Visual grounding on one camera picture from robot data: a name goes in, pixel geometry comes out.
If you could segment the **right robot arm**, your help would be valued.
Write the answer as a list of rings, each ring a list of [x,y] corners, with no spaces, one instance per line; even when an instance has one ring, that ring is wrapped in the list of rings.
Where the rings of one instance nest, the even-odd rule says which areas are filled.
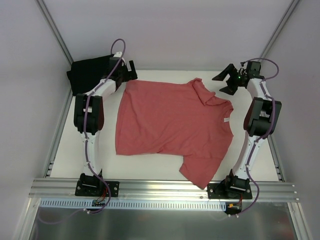
[[[241,68],[230,63],[214,81],[226,81],[222,93],[233,96],[239,87],[244,87],[252,101],[244,118],[244,143],[234,167],[223,181],[215,187],[207,187],[210,198],[251,199],[253,182],[251,170],[264,141],[275,131],[282,103],[275,100],[267,90],[267,78],[260,74],[261,63],[256,59],[241,63]]]

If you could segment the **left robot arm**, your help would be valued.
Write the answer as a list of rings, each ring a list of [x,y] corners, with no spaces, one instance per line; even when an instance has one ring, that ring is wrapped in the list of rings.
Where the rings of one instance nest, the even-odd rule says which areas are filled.
[[[105,123],[104,100],[122,83],[138,78],[133,60],[125,62],[121,53],[75,61],[67,72],[75,97],[73,124],[84,145],[84,168],[77,181],[75,195],[110,196],[101,181],[103,168],[99,160],[99,135]]]

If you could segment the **red t shirt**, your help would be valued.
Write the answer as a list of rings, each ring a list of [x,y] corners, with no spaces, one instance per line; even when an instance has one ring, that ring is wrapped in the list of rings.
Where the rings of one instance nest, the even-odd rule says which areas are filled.
[[[232,103],[200,78],[183,84],[131,80],[118,109],[115,151],[182,156],[180,173],[204,189],[232,143],[232,111]]]

